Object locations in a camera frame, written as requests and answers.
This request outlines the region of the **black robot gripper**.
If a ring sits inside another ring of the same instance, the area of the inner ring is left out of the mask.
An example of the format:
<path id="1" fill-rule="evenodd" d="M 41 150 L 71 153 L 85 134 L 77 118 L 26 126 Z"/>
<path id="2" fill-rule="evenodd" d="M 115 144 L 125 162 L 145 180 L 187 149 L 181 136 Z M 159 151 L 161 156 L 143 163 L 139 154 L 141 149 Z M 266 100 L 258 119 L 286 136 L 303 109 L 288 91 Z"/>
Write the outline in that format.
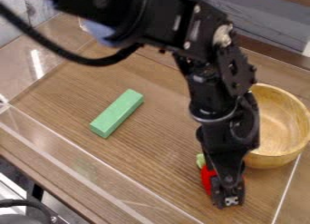
<path id="1" fill-rule="evenodd" d="M 259 147 L 259 106 L 252 93 L 231 98 L 209 93 L 189 94 L 189 114 L 200 124 L 200 142 L 211 177 L 211 199 L 218 209 L 242 206 L 244 202 L 244 156 Z M 220 180 L 239 180 L 226 188 Z"/>

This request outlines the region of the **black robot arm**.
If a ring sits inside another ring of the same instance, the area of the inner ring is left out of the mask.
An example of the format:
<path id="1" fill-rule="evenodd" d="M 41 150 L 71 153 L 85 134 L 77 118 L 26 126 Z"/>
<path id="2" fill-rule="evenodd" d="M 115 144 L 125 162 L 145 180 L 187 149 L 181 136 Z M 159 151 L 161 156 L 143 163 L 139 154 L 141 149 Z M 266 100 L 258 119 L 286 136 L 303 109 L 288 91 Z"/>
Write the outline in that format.
<path id="1" fill-rule="evenodd" d="M 200 127 L 204 189 L 218 208 L 244 201 L 244 157 L 259 146 L 259 108 L 251 87 L 255 68 L 238 43 L 227 15 L 203 0 L 49 0 L 81 17 L 89 33 L 115 55 L 113 64 L 139 47 L 169 52 L 185 78 L 188 111 Z"/>

